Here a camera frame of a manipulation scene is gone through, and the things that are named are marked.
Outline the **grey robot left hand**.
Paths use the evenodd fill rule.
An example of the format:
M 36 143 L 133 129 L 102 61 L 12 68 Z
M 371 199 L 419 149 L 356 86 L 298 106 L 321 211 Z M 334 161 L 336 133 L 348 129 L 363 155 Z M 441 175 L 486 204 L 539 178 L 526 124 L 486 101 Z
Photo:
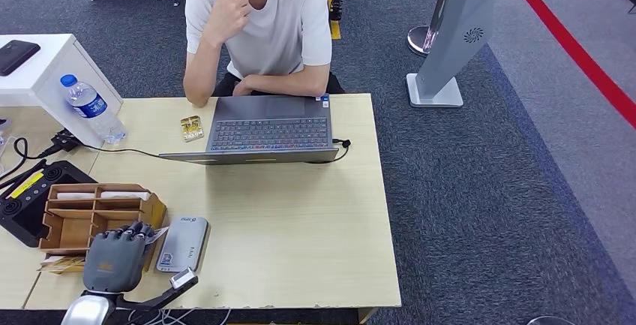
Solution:
M 149 254 L 146 240 L 154 234 L 153 227 L 141 221 L 98 233 L 85 258 L 85 288 L 106 293 L 133 290 Z

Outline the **person's right hand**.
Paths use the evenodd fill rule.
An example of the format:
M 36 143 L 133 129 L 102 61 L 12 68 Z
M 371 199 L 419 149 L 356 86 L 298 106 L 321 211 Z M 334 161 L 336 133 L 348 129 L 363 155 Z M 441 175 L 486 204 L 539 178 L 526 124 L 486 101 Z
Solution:
M 247 25 L 250 12 L 248 0 L 216 0 L 202 37 L 210 46 L 220 49 Z

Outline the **person's left hand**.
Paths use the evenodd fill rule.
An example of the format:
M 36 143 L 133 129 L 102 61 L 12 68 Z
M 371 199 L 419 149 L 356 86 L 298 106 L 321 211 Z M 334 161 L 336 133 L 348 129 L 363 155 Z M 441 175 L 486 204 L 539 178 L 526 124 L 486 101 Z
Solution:
M 244 77 L 242 80 L 240 80 L 239 82 L 236 83 L 233 91 L 232 91 L 232 95 L 233 96 L 248 96 L 251 95 L 252 92 L 254 91 L 253 86 L 252 86 L 252 82 L 253 82 L 253 77 L 247 76 Z

